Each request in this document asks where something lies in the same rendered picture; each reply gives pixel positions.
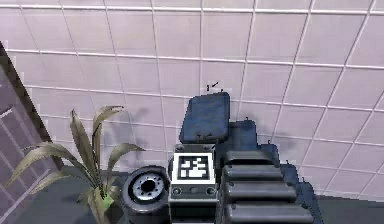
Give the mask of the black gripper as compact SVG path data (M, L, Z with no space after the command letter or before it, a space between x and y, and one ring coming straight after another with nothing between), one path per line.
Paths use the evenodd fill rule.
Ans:
M166 169L149 165L132 172L121 190L124 224L169 224Z

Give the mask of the green house plant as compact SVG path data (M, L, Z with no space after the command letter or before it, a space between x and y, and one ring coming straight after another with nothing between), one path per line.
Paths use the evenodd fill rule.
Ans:
M70 112L70 130L81 161L66 147L58 143L45 141L27 146L27 149L30 149L30 151L16 166L6 183L6 187L12 185L33 163L46 157L64 158L80 171L80 175L66 170L55 171L41 179L30 193L40 192L61 179L69 177L79 178L88 183L89 188L79 195L77 201L90 208L96 224L107 224L107 210L114 202L119 200L118 194L120 193L120 188L113 185L113 182L117 179L112 174L113 168L125 154L143 151L143 148L131 143L116 145L109 155L106 174L102 176L100 146L103 122L123 109L124 107L120 105L101 107L93 117L91 136L87 135L79 116L75 110L72 110Z

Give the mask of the dark brown framed door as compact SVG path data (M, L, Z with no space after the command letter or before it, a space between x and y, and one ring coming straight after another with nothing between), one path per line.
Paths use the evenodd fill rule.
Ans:
M48 173L64 166L57 157L38 160L6 187L28 153L26 147L50 140L15 63L0 42L0 224L13 224L34 198L29 192Z

